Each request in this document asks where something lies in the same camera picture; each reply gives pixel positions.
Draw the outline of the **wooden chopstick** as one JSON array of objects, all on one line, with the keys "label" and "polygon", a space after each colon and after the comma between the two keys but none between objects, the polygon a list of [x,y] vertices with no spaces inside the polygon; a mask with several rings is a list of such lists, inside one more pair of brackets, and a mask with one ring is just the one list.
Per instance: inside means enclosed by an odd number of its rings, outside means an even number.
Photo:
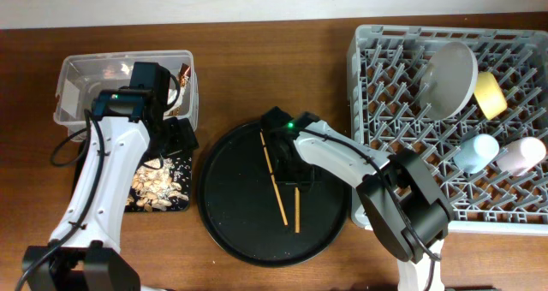
[{"label": "wooden chopstick", "polygon": [[298,187],[295,187],[295,233],[301,232],[301,194]]},{"label": "wooden chopstick", "polygon": [[268,171],[269,171],[269,175],[270,175],[270,178],[271,178],[271,183],[272,183],[272,186],[274,188],[275,196],[276,196],[276,199],[277,199],[277,204],[278,204],[278,207],[279,207],[279,210],[280,210],[281,217],[283,219],[283,225],[288,226],[289,225],[288,219],[286,217],[286,213],[285,213],[285,210],[284,210],[284,207],[283,207],[283,202],[282,202],[282,199],[281,199],[279,188],[278,188],[276,180],[275,180],[273,169],[271,167],[271,160],[270,160],[270,157],[269,157],[269,153],[268,153],[268,150],[267,150],[267,147],[266,147],[265,138],[264,138],[262,130],[259,132],[259,136],[260,136],[263,152],[264,152],[264,155],[265,155],[265,161],[266,161],[267,168],[268,168]]}]

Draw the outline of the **brown snack wrapper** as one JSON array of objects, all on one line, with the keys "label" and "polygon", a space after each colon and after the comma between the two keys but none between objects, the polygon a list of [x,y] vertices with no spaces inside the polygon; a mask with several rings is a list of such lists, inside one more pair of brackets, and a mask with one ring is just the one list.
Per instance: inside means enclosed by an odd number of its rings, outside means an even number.
[{"label": "brown snack wrapper", "polygon": [[181,89],[185,88],[190,81],[192,69],[189,65],[183,63],[178,73],[178,80]]}]

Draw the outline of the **grey plate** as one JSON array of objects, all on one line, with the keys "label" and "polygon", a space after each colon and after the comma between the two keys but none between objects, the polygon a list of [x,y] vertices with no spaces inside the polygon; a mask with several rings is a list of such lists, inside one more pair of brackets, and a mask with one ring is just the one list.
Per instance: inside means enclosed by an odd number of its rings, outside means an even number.
[{"label": "grey plate", "polygon": [[439,49],[420,79],[419,105],[430,106],[426,117],[441,121],[458,114],[472,97],[478,74],[476,56],[464,43],[451,42]]}]

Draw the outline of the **blue cup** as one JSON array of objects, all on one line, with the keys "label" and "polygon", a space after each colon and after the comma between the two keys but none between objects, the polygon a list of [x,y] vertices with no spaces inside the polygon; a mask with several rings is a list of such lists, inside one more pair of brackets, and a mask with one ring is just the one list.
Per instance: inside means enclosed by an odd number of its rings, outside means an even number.
[{"label": "blue cup", "polygon": [[479,134],[460,144],[460,151],[453,157],[453,161],[465,173],[475,174],[483,170],[498,153],[496,139],[489,134]]}]

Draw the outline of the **yellow bowl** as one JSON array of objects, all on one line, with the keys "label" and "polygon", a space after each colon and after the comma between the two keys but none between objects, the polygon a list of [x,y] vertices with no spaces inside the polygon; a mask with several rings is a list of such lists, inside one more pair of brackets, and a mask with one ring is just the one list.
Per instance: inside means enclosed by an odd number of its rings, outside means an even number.
[{"label": "yellow bowl", "polygon": [[490,72],[478,73],[474,97],[487,120],[495,118],[508,108],[502,88]]}]

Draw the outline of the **pink cup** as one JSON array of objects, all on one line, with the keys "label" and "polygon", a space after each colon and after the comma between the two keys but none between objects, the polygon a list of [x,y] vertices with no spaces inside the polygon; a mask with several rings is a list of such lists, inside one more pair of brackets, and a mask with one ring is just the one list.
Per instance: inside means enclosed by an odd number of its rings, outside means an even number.
[{"label": "pink cup", "polygon": [[535,137],[525,137],[506,146],[506,152],[497,161],[501,171],[509,171],[513,176],[526,174],[546,156],[545,144]]}]

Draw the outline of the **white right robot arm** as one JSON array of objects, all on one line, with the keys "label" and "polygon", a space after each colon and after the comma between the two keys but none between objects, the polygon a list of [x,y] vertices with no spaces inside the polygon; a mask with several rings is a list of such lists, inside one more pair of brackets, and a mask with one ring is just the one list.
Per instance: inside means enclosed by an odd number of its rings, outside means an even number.
[{"label": "white right robot arm", "polygon": [[432,173],[413,150],[374,150],[335,131],[318,116],[294,118],[274,107],[260,118],[278,183],[317,182],[322,169],[356,192],[373,233],[396,258],[401,290],[443,290],[441,249],[455,214]]}]

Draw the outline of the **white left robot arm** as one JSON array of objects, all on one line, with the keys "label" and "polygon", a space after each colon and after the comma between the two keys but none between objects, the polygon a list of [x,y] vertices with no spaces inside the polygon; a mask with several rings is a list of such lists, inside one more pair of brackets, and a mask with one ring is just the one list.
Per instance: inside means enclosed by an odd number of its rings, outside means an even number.
[{"label": "white left robot arm", "polygon": [[104,90],[85,112],[86,158],[62,220],[45,246],[29,246],[18,289],[143,290],[120,254],[125,203],[144,157],[189,153],[186,119],[164,118],[168,91]]}]

